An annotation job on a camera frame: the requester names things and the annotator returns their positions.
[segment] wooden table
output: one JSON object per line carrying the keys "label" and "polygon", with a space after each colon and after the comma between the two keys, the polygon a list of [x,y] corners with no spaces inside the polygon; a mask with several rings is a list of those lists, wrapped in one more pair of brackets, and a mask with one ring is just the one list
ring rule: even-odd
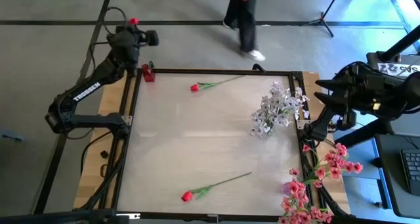
{"label": "wooden table", "polygon": [[[306,89],[306,94],[310,98],[308,103],[310,109],[311,119],[314,120],[321,112],[324,107],[323,104],[313,95],[314,92],[320,91],[320,87],[315,84],[315,81],[319,79],[319,75],[313,72],[303,72],[304,84]],[[134,85],[135,79],[131,80],[131,84]],[[119,110],[119,105],[121,102],[121,96],[123,93],[123,88],[125,85],[125,79],[118,81],[115,84],[107,85],[104,88],[102,100],[100,103],[99,114],[108,114],[110,112],[117,112]],[[101,134],[105,133],[106,130],[96,129],[93,133],[92,139],[97,138]],[[328,135],[329,140],[333,140],[332,135]],[[83,168],[83,174],[81,176],[79,189],[77,196],[74,202],[74,207],[78,208],[89,199],[89,197],[94,193],[101,184],[103,178],[100,176],[100,168],[102,165],[106,164],[107,159],[103,159],[100,156],[100,152],[103,150],[110,151],[112,136],[109,135],[99,142],[94,144],[86,155],[85,165]],[[331,149],[331,145],[328,143],[322,142],[318,147],[317,152],[320,157],[324,156]],[[345,188],[343,180],[333,180],[325,179],[324,186],[329,191],[333,199],[340,205],[340,207],[347,213],[350,213],[350,208],[348,206],[348,200],[345,193]],[[111,187],[108,192],[106,207],[110,207],[112,199],[112,191],[114,190],[114,183],[111,184]],[[313,195],[315,204],[319,205],[318,195]]]}

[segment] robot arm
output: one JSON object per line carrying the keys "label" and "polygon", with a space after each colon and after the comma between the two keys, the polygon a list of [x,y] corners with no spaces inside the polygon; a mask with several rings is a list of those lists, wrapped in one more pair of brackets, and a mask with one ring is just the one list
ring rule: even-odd
{"label": "robot arm", "polygon": [[142,32],[136,24],[118,26],[115,34],[107,35],[111,51],[98,65],[92,75],[64,93],[57,95],[49,106],[46,121],[55,133],[68,133],[75,128],[106,127],[112,133],[126,133],[127,126],[121,115],[111,113],[107,116],[75,115],[79,102],[102,86],[114,83],[124,76],[136,74],[140,48],[145,45],[159,44],[155,31]]}
{"label": "robot arm", "polygon": [[333,79],[316,81],[333,91],[332,95],[315,93],[325,106],[319,118],[304,127],[305,139],[323,141],[327,125],[336,114],[343,117],[337,129],[350,129],[356,124],[356,113],[371,114],[385,120],[395,120],[402,114],[420,110],[420,72],[405,80],[389,76],[363,62],[345,66]]}

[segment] gray floor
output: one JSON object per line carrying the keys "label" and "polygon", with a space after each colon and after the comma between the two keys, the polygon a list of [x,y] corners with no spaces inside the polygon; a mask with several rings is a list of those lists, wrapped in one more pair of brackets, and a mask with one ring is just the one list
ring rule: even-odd
{"label": "gray floor", "polygon": [[[96,20],[103,0],[0,0],[2,20]],[[228,0],[111,0],[140,20],[221,20]],[[258,20],[303,21],[317,18],[329,0],[259,0]],[[419,10],[412,0],[398,0],[412,26]],[[107,19],[117,20],[111,12]],[[337,0],[328,20],[399,22],[390,0]],[[253,62],[237,54],[235,32],[222,26],[147,26],[156,29],[159,47],[142,49],[141,60],[160,68],[249,69]],[[406,35],[402,28],[260,26],[260,50],[269,70],[308,70],[330,78],[344,65],[366,60],[370,51],[386,50]],[[56,136],[43,117],[54,96],[71,87],[85,59],[93,26],[0,26],[0,128],[21,132],[26,140],[0,140],[0,216],[30,213]],[[99,41],[104,40],[104,32]],[[98,46],[97,61],[109,48]],[[410,47],[407,53],[414,53]],[[83,101],[80,113],[98,110],[100,92]],[[89,138],[67,144],[47,204],[47,212],[71,210],[79,182],[79,159]],[[346,177],[352,213],[402,221],[392,211],[375,208],[378,195],[369,180]],[[159,223],[143,221],[142,223]]]}

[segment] white table surface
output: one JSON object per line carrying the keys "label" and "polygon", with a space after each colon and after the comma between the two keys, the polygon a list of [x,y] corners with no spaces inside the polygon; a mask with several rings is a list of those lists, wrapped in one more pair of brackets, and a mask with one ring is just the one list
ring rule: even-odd
{"label": "white table surface", "polygon": [[[236,76],[157,74],[142,80],[121,183],[118,211],[281,215],[291,180],[301,168],[294,123],[277,127],[268,140],[252,137],[251,113],[281,76],[245,76],[191,92],[198,82]],[[200,200],[183,202],[190,189],[251,175],[213,188]]]}

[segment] white flower bouquet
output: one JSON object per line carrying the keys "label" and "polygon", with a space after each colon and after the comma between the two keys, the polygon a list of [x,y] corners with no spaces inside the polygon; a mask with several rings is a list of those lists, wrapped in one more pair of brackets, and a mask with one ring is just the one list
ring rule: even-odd
{"label": "white flower bouquet", "polygon": [[[284,89],[277,81],[272,84],[270,94],[271,97],[264,96],[262,98],[261,109],[251,115],[252,121],[256,125],[249,133],[258,135],[263,139],[267,139],[274,134],[276,125],[288,126],[291,115],[294,115],[295,119],[298,120],[299,109],[309,100],[306,95],[303,95],[300,87],[297,87],[296,91],[291,93],[290,89]],[[309,112],[302,111],[305,118],[308,118]]]}

